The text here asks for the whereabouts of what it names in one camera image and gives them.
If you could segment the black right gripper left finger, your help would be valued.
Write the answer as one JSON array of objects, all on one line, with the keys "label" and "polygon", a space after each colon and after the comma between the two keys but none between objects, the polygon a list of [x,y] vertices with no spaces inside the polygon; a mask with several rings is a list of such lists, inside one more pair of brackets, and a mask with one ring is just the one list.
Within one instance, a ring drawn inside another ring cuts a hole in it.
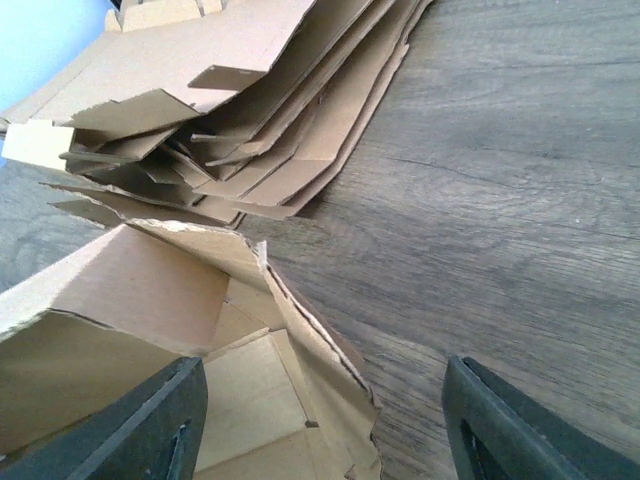
[{"label": "black right gripper left finger", "polygon": [[182,357],[67,433],[1,470],[3,479],[191,479],[206,419],[202,360]]}]

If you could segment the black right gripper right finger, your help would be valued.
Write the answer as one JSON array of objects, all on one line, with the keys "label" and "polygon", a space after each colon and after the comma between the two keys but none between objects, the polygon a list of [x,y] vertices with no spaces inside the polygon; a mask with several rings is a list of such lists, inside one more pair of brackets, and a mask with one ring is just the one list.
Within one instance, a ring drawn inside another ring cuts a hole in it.
[{"label": "black right gripper right finger", "polygon": [[470,357],[448,360],[442,409],[460,479],[637,479],[639,464]]}]

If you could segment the brown cardboard box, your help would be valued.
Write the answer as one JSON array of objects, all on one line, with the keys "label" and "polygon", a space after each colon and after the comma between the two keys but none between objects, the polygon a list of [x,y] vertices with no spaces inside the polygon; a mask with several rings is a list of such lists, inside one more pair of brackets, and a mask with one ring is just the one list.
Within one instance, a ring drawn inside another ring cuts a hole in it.
[{"label": "brown cardboard box", "polygon": [[116,227],[1,296],[1,450],[66,431],[170,362],[209,390],[199,479],[377,479],[362,358],[264,244],[177,221]]}]

